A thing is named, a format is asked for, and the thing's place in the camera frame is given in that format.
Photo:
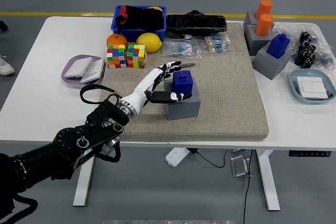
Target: orange cylinder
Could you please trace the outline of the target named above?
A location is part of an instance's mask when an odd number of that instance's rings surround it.
[[[269,14],[269,12],[271,11],[273,2],[271,0],[261,0],[257,13],[256,13],[256,19],[259,20],[260,16],[264,13]]]
[[[255,33],[259,36],[266,36],[268,35],[268,31],[271,28],[271,25],[273,23],[273,17],[270,14],[262,14],[260,16],[257,28],[255,30]]]

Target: black robotic arm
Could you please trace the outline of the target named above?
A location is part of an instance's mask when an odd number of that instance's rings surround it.
[[[174,103],[191,97],[191,94],[154,91],[171,72],[181,69],[180,64],[180,61],[168,62],[153,69],[126,97],[102,85],[86,85],[80,91],[82,101],[99,105],[87,116],[84,125],[62,129],[52,143],[30,152],[14,157],[0,154],[0,219],[12,213],[13,199],[30,206],[10,217],[5,224],[15,223],[34,212],[37,201],[18,193],[46,178],[70,179],[74,170],[93,156],[117,163],[121,156],[119,135],[129,119],[139,114],[140,108],[148,101]],[[117,102],[113,104],[109,101],[111,95],[103,102],[87,101],[83,94],[91,89],[108,90],[117,98]],[[112,150],[115,150],[115,157],[108,155]]]

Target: blue plastic basket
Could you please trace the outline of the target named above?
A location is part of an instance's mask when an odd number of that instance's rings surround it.
[[[118,26],[116,24],[115,18],[120,16],[120,10],[121,7],[124,5],[117,5],[115,7],[114,10],[114,16],[113,16],[113,21],[112,21],[112,25],[111,25],[111,30],[113,31],[113,33],[117,33],[118,32]],[[137,5],[132,5],[134,7],[139,7],[142,9],[145,9],[147,7],[153,7],[151,5],[148,6],[137,6]],[[158,35],[158,37],[160,38],[161,41],[163,41],[163,38],[166,34],[166,16],[167,16],[167,10],[165,6],[158,6],[159,8],[161,8],[163,10],[163,29],[160,30],[156,30],[156,31],[146,31],[146,30],[142,30],[142,29],[127,29],[127,28],[122,28],[120,33],[125,36],[125,38],[127,39],[128,42],[136,42],[137,38],[144,34],[144,33],[154,33],[156,35]]]

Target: gray cube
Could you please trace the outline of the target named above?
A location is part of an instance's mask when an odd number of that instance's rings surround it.
[[[248,10],[244,19],[244,23],[243,23],[243,30],[245,32],[247,25],[258,25],[259,20],[256,19],[256,14],[257,11],[256,10]]]
[[[195,118],[198,116],[199,108],[201,106],[201,97],[194,78],[193,82],[193,96],[191,98],[177,103],[166,104],[168,120]],[[164,80],[164,91],[173,91],[173,80]]]
[[[266,52],[270,43],[258,51],[256,58],[252,62],[252,66],[259,73],[273,80],[285,68],[292,56],[292,52],[286,49],[285,53],[277,59]]]
[[[266,36],[257,35],[255,33],[256,28],[257,25],[247,25],[246,32],[244,32],[248,54],[250,56],[257,55],[257,52],[275,37],[271,28]]]

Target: purple plate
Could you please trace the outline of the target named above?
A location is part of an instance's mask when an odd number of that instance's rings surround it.
[[[103,71],[101,72],[101,75],[100,75],[99,79],[87,82],[85,84],[81,84],[80,80],[82,79],[82,77],[69,77],[69,78],[65,78],[64,77],[64,74],[68,71],[68,69],[71,67],[71,65],[74,63],[75,60],[85,59],[85,58],[88,58],[88,57],[92,58],[92,62],[95,62],[95,61],[101,59],[100,57],[92,56],[92,55],[77,55],[77,56],[74,56],[65,65],[65,67],[64,67],[64,69],[62,71],[62,74],[61,74],[62,80],[64,82],[66,82],[67,84],[69,84],[70,86],[73,86],[75,88],[82,88],[82,87],[84,87],[87,84],[99,84],[100,81],[102,80],[103,76],[104,76],[104,73],[105,73],[105,67],[106,67],[106,63],[105,62],[104,62],[104,66],[103,66]]]

